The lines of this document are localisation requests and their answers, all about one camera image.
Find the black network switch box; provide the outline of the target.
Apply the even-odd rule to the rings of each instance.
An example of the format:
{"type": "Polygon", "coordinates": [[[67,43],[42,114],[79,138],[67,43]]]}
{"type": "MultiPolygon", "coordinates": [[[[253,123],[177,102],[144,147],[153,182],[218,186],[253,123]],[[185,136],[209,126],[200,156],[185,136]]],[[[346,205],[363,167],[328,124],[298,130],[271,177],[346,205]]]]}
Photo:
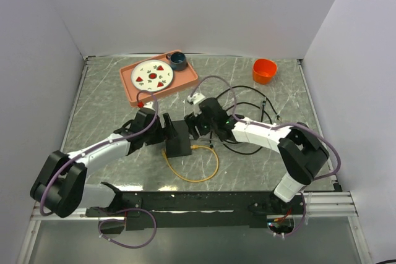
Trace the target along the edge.
{"type": "Polygon", "coordinates": [[[169,158],[189,156],[192,154],[191,141],[187,124],[181,121],[172,121],[178,135],[171,140],[165,140],[165,153],[169,158]]]}

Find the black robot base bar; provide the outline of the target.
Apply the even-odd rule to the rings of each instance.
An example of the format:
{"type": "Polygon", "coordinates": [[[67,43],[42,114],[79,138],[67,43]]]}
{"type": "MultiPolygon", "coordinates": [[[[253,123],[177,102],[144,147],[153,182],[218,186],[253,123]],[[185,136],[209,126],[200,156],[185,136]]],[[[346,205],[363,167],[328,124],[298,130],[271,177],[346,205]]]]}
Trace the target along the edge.
{"type": "Polygon", "coordinates": [[[89,218],[124,219],[128,231],[158,228],[266,228],[269,216],[301,215],[303,199],[283,202],[271,191],[117,191],[107,208],[90,207],[89,218]]]}

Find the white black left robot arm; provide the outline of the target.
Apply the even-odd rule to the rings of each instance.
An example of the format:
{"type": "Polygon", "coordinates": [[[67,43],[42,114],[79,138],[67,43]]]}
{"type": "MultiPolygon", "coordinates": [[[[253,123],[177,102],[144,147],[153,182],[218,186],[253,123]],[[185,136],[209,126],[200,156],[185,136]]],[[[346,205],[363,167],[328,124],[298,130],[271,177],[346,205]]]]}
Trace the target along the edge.
{"type": "Polygon", "coordinates": [[[150,108],[138,110],[135,118],[125,122],[104,140],[70,153],[59,150],[46,159],[30,190],[30,196],[40,204],[40,214],[55,214],[65,218],[81,204],[88,187],[86,178],[108,163],[141,149],[144,145],[164,142],[174,130],[168,113],[150,108]]]}

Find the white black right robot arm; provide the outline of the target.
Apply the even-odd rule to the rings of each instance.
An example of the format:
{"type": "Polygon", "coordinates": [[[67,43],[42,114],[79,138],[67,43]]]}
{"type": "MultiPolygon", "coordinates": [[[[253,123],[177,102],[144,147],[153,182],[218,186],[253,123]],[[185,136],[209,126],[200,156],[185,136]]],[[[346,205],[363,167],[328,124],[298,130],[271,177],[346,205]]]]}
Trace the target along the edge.
{"type": "Polygon", "coordinates": [[[244,116],[233,116],[221,107],[216,98],[201,93],[189,96],[193,112],[184,119],[194,139],[214,133],[225,142],[249,143],[277,152],[286,173],[273,190],[270,206],[274,212],[285,213],[294,196],[314,181],[329,158],[321,141],[302,124],[280,127],[264,124],[244,116]]]}

